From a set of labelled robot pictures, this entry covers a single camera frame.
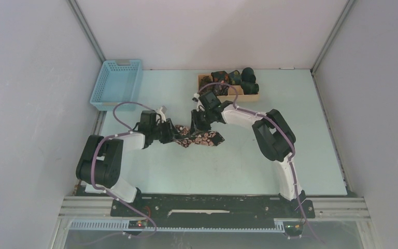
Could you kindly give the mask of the rose patterned necktie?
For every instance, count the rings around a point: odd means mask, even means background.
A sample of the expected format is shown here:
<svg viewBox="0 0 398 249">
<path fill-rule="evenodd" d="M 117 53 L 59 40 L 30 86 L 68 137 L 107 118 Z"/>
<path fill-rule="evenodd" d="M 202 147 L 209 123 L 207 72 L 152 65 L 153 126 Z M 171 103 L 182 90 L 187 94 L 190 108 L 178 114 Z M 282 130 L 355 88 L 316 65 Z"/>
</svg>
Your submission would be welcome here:
<svg viewBox="0 0 398 249">
<path fill-rule="evenodd" d="M 176 130 L 181 135 L 181 138 L 176 143 L 184 148 L 190 145 L 203 146 L 218 146 L 225 141 L 224 137 L 217 131 L 194 131 L 189 127 L 182 125 L 175 125 Z"/>
</svg>

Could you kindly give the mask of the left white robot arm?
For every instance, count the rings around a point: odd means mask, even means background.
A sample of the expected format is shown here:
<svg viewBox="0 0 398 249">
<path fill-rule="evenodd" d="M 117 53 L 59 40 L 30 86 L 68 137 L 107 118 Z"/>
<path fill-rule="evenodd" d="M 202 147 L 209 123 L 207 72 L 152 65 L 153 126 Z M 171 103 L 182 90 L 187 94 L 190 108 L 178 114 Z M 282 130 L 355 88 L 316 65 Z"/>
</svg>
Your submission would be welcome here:
<svg viewBox="0 0 398 249">
<path fill-rule="evenodd" d="M 166 118 L 166 107 L 145 110 L 133 131 L 105 138 L 90 135 L 76 167 L 76 177 L 94 184 L 94 189 L 108 191 L 123 200 L 123 209 L 131 216 L 142 212 L 143 202 L 136 198 L 140 190 L 120 176 L 122 156 L 133 150 L 148 148 L 154 141 L 167 144 L 180 139 L 171 119 Z"/>
</svg>

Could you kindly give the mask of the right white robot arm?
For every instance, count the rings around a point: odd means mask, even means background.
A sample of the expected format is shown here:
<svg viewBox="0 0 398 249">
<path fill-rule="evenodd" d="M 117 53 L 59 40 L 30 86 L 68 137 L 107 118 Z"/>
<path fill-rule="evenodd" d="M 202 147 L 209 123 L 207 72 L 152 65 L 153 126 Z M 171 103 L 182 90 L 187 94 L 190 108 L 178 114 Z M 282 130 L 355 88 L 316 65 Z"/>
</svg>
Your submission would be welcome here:
<svg viewBox="0 0 398 249">
<path fill-rule="evenodd" d="M 219 122 L 253 131 L 262 155 L 279 164 L 279 195 L 284 198 L 280 204 L 282 213 L 288 217 L 299 213 L 302 188 L 293 166 L 296 137 L 282 114 L 276 109 L 255 112 L 232 101 L 221 102 L 211 91 L 194 94 L 193 101 L 196 102 L 196 109 L 191 112 L 193 130 L 209 131 L 212 123 Z"/>
</svg>

